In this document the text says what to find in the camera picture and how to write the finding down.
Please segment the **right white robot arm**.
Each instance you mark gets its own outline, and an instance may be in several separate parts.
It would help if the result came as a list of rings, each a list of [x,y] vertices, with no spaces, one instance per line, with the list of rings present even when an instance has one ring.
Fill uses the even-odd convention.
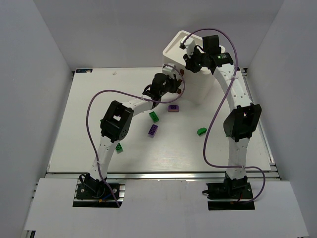
[[[228,102],[230,109],[230,114],[223,123],[229,141],[224,183],[233,188],[243,187],[247,184],[247,147],[257,128],[262,108],[259,104],[254,104],[247,95],[237,74],[238,58],[232,58],[229,53],[221,51],[218,35],[203,37],[202,46],[196,45],[187,36],[181,40],[180,48],[186,50],[183,56],[185,68],[197,73],[206,67],[224,92],[223,100]]]

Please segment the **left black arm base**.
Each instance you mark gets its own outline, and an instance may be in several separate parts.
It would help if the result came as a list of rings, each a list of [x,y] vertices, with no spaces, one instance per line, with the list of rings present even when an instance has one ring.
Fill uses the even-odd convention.
[[[90,174],[81,174],[73,200],[73,207],[80,208],[119,208],[124,198],[124,185],[110,183],[110,188]]]

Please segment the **green sloped lego brick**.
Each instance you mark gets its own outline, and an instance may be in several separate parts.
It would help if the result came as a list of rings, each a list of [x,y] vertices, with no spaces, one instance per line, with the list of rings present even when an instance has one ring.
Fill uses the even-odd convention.
[[[203,135],[203,134],[205,134],[206,132],[207,132],[207,128],[205,128],[205,127],[202,127],[202,128],[199,128],[198,130],[197,130],[197,135],[198,136],[201,136],[201,135]]]

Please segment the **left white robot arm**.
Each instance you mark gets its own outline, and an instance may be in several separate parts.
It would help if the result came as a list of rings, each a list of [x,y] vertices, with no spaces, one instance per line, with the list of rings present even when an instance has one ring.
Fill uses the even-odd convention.
[[[124,103],[112,101],[104,117],[100,120],[101,137],[98,147],[95,146],[89,129],[89,114],[92,103],[102,93],[119,93],[119,91],[103,90],[93,96],[86,112],[86,130],[95,153],[95,159],[87,172],[87,176],[96,182],[104,182],[115,148],[128,134],[132,118],[162,104],[161,99],[166,93],[178,94],[177,98],[167,101],[167,103],[176,101],[183,94],[183,90],[180,89],[183,82],[182,75],[177,77],[175,73],[157,73],[152,84],[146,86],[141,96],[129,95],[133,100]]]

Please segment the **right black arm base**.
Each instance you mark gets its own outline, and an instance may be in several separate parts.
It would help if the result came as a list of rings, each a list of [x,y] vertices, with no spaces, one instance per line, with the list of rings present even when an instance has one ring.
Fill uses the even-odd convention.
[[[224,190],[223,183],[207,183],[207,189],[202,191],[203,195],[208,198],[209,211],[243,211],[255,210],[254,202],[245,203],[253,199],[253,192],[250,183],[239,190],[234,195],[229,195]]]

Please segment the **white three-drawer storage box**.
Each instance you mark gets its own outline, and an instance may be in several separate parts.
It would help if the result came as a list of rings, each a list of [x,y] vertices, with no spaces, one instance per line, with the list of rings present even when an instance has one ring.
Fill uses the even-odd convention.
[[[164,64],[173,63],[178,70],[184,70],[183,77],[186,86],[182,97],[195,104],[201,104],[212,89],[215,78],[206,67],[203,67],[197,73],[193,73],[185,68],[183,56],[186,54],[186,50],[181,49],[179,46],[180,41],[189,34],[189,32],[184,30],[179,31],[163,50],[162,59]],[[201,37],[192,35],[191,38],[195,40],[196,45],[203,45]]]

